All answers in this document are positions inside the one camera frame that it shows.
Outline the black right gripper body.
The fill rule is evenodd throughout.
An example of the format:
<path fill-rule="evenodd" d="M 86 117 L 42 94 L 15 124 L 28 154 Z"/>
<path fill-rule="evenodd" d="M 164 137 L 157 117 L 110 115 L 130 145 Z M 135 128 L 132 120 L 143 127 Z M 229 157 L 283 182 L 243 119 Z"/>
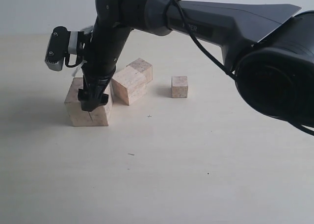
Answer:
<path fill-rule="evenodd" d="M 80 102 L 107 104 L 109 95 L 105 90 L 109 85 L 113 73 L 109 75 L 83 74 L 83 87 L 78 89 L 78 100 Z"/>

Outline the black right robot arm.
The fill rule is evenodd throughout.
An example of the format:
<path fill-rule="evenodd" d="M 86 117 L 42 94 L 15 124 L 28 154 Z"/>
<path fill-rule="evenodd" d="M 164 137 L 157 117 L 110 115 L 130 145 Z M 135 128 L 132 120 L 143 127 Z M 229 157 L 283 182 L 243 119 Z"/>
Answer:
<path fill-rule="evenodd" d="M 314 125 L 314 13 L 292 4 L 186 0 L 95 0 L 97 17 L 85 47 L 82 109 L 106 104 L 103 90 L 132 30 L 173 31 L 235 81 L 259 113 L 293 126 Z"/>

